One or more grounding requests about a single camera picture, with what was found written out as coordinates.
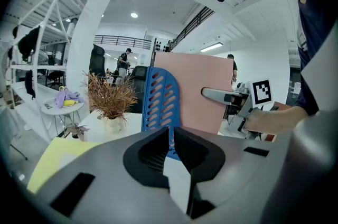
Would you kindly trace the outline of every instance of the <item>plant pot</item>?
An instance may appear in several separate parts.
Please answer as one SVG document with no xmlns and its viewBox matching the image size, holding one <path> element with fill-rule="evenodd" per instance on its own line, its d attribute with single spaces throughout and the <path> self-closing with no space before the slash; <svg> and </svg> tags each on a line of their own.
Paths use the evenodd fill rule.
<svg viewBox="0 0 338 224">
<path fill-rule="evenodd" d="M 108 118 L 101 118 L 106 132 L 117 134 L 125 128 L 125 122 L 120 117 L 113 120 Z"/>
<path fill-rule="evenodd" d="M 83 140 L 78 138 L 78 135 L 76 133 L 70 133 L 69 135 L 71 135 L 71 139 L 75 140 L 75 141 L 82 141 L 82 142 L 86 142 L 87 141 L 87 136 L 83 135 Z"/>
</svg>

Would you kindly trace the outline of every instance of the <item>ceiling light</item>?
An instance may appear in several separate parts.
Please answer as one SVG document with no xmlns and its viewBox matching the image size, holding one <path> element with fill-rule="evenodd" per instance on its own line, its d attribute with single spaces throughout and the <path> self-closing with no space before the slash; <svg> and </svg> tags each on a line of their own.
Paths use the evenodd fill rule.
<svg viewBox="0 0 338 224">
<path fill-rule="evenodd" d="M 201 49 L 201 52 L 205 52 L 205 51 L 209 51 L 209 50 L 212 50 L 212 49 L 215 49 L 215 48 L 219 48 L 220 46 L 223 46 L 222 43 L 217 43 L 217 44 L 213 44 L 205 49 Z"/>
</svg>

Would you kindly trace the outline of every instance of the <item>pink board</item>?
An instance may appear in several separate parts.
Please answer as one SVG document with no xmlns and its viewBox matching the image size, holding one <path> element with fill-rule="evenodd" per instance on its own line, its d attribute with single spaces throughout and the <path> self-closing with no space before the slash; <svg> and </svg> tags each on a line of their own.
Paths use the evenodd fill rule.
<svg viewBox="0 0 338 224">
<path fill-rule="evenodd" d="M 233 61 L 185 53 L 157 53 L 154 67 L 169 71 L 180 88 L 182 126 L 217 134 L 225 105 L 201 95 L 203 87 L 231 91 Z"/>
</svg>

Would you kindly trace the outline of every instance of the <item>navy shirt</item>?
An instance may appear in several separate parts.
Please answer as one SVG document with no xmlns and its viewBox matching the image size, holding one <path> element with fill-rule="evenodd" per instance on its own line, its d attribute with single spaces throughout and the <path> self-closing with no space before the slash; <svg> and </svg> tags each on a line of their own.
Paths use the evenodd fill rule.
<svg viewBox="0 0 338 224">
<path fill-rule="evenodd" d="M 305 34 L 304 43 L 298 45 L 301 70 L 311 61 L 328 36 L 337 18 L 337 0 L 298 0 L 301 23 Z M 317 103 L 304 81 L 301 79 L 301 92 L 295 106 L 304 108 L 309 115 L 318 111 Z"/>
</svg>

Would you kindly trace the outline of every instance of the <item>chair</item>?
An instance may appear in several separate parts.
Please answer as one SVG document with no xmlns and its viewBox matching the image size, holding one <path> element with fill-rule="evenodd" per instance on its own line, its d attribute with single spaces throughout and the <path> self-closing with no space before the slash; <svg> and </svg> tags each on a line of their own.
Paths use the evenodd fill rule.
<svg viewBox="0 0 338 224">
<path fill-rule="evenodd" d="M 89 73 L 94 73 L 99 78 L 105 78 L 105 50 L 94 45 L 89 62 Z"/>
<path fill-rule="evenodd" d="M 52 86 L 58 85 L 58 86 L 63 86 L 63 83 L 60 81 L 61 77 L 64 77 L 64 72 L 63 71 L 53 71 L 51 72 L 46 79 L 46 86 L 49 86 L 50 88 Z M 47 80 L 53 80 L 52 83 L 47 84 Z"/>
<path fill-rule="evenodd" d="M 55 65 L 55 58 L 53 55 L 48 55 L 48 65 L 50 66 Z M 61 77 L 63 78 L 63 82 L 65 83 L 64 71 L 52 71 L 49 73 L 49 70 L 47 70 L 45 74 L 46 74 L 46 82 L 45 82 L 46 87 L 49 86 L 50 88 L 52 88 L 55 85 L 63 86 L 63 83 L 61 82 Z"/>
<path fill-rule="evenodd" d="M 147 68 L 146 66 L 136 66 L 132 71 L 130 81 L 136 93 L 137 103 L 132 105 L 131 113 L 142 113 Z"/>
</svg>

